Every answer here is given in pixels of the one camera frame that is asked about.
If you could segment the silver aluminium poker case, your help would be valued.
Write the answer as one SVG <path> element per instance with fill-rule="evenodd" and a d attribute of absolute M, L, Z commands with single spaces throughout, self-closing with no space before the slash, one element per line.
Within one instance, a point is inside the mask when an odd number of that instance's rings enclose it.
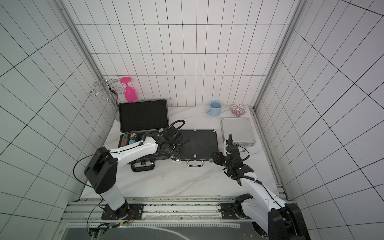
<path fill-rule="evenodd" d="M 234 143 L 251 148 L 256 143 L 256 138 L 249 118 L 222 118 L 221 130 L 224 143 L 232 135 Z"/>

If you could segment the black poker case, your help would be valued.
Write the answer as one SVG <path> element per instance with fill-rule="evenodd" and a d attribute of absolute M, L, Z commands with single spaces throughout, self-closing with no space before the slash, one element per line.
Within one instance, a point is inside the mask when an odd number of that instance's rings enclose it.
<path fill-rule="evenodd" d="M 145 133 L 157 133 L 169 126 L 168 103 L 165 99 L 140 101 L 119 104 L 119 120 L 121 136 L 119 147 L 130 140 L 131 134 L 137 135 L 136 141 L 142 139 Z M 133 172 L 151 171 L 155 168 L 155 161 L 170 158 L 170 153 L 157 151 L 129 162 Z"/>
<path fill-rule="evenodd" d="M 202 167 L 212 163 L 219 152 L 216 130 L 183 130 L 182 143 L 171 152 L 171 159 L 186 162 L 188 167 Z"/>

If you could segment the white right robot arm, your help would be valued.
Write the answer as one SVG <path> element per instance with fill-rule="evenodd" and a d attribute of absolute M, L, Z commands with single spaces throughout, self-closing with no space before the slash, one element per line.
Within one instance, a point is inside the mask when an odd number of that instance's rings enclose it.
<path fill-rule="evenodd" d="M 289 204 L 269 190 L 244 163 L 236 145 L 226 146 L 224 153 L 214 154 L 214 163 L 246 190 L 231 204 L 220 203 L 225 220 L 252 220 L 253 228 L 269 240 L 309 240 L 303 214 L 296 204 Z"/>

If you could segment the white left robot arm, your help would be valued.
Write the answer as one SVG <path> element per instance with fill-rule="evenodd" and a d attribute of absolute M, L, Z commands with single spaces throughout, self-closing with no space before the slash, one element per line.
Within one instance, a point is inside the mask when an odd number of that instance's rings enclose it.
<path fill-rule="evenodd" d="M 122 220 L 130 207 L 117 187 L 118 169 L 147 155 L 171 153 L 180 138 L 180 129 L 169 126 L 159 132 L 146 132 L 133 144 L 117 149 L 101 147 L 92 155 L 84 174 L 94 191 L 106 202 L 105 211 L 115 219 Z"/>

